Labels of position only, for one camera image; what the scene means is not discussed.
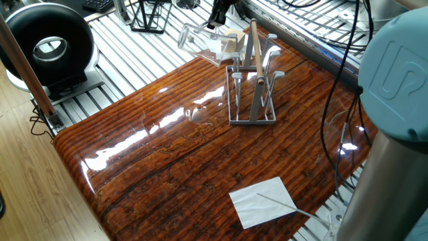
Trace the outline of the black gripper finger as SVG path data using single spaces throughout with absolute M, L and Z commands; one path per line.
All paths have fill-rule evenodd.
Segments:
M 230 6 L 235 3 L 234 0 L 218 0 L 217 1 L 217 22 L 225 21 L 225 14 Z
M 207 28 L 215 29 L 216 27 L 220 26 L 220 23 L 218 22 L 220 10 L 221 10 L 221 2 L 215 1 L 213 3 L 213 8 L 211 10 L 210 17 L 208 18 L 208 21 L 207 21 Z

